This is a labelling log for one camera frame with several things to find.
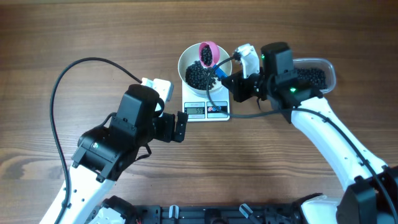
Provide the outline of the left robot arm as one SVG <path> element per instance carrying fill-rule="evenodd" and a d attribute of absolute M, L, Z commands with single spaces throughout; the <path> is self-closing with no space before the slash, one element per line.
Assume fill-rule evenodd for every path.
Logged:
<path fill-rule="evenodd" d="M 84 223 L 120 175 L 140 160 L 141 147 L 153 139 L 182 142 L 188 116 L 157 111 L 164 101 L 154 89 L 133 84 L 124 93 L 118 111 L 78 141 L 69 177 L 42 218 L 42 223 Z"/>

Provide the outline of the pink scoop with blue handle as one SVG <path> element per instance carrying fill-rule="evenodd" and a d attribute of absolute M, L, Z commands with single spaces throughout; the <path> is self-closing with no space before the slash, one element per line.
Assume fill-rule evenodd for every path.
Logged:
<path fill-rule="evenodd" d="M 205 72 L 212 78 L 224 79 L 227 77 L 221 68 L 217 68 L 213 73 L 213 69 L 220 60 L 220 48 L 212 41 L 202 42 L 199 45 L 200 63 L 204 66 Z"/>

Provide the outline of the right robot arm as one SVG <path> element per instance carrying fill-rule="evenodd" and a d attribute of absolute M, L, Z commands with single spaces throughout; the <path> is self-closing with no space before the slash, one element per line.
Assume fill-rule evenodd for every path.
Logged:
<path fill-rule="evenodd" d="M 293 205 L 294 223 L 396 223 L 397 168 L 388 166 L 351 133 L 334 114 L 319 88 L 298 78 L 292 51 L 285 42 L 239 46 L 232 58 L 240 72 L 223 85 L 237 102 L 269 100 L 300 130 L 329 163 L 343 188 L 341 198 L 313 194 Z"/>

